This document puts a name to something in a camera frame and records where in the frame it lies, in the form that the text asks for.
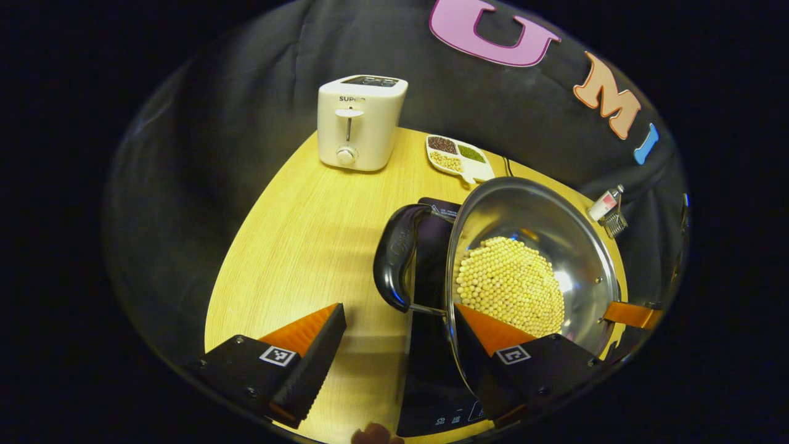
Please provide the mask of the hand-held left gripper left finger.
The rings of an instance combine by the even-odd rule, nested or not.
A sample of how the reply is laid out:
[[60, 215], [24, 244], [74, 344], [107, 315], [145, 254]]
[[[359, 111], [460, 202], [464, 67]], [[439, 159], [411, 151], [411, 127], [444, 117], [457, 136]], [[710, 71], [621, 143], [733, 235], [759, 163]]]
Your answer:
[[234, 335], [197, 360], [197, 379], [251, 415], [298, 428], [346, 331], [334, 303], [255, 339]]

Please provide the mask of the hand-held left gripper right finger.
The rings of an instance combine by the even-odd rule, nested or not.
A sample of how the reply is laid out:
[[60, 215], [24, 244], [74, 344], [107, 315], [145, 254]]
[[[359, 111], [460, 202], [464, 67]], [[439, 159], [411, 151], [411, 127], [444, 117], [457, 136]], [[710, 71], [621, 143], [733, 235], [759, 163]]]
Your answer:
[[453, 313], [462, 377], [495, 428], [549, 415], [608, 373], [564, 335], [535, 337], [461, 303]]

